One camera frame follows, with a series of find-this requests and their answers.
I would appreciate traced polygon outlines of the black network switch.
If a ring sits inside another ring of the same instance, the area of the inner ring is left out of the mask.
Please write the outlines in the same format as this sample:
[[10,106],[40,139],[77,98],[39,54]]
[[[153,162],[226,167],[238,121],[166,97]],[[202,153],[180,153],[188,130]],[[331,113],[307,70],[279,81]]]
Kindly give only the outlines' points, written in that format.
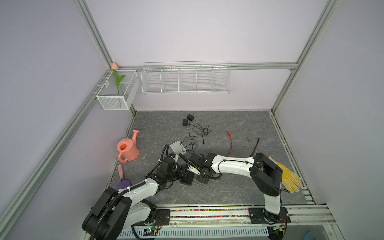
[[193,180],[194,180],[194,177],[195,177],[195,173],[188,172],[188,174],[183,179],[180,180],[180,183],[183,185],[191,187]]

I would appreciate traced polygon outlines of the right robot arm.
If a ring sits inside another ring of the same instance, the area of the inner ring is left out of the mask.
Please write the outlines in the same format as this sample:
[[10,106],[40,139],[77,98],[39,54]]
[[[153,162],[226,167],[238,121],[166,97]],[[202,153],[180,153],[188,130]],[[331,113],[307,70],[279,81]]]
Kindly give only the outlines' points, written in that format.
[[281,183],[283,170],[266,155],[257,153],[247,158],[208,154],[205,157],[192,154],[182,157],[187,169],[198,175],[198,181],[207,184],[209,180],[220,180],[223,174],[250,178],[264,194],[265,212],[279,215],[281,211]]

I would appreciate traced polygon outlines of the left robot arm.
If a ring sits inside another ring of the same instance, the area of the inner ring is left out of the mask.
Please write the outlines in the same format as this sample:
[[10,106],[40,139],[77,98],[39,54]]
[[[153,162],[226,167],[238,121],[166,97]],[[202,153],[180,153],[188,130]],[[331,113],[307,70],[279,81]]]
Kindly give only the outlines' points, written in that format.
[[169,154],[170,148],[171,145],[165,145],[158,164],[140,183],[117,190],[108,188],[102,193],[82,223],[91,240],[115,240],[127,227],[155,220],[157,207],[147,198],[187,177],[187,168],[178,162],[187,160],[185,152]]

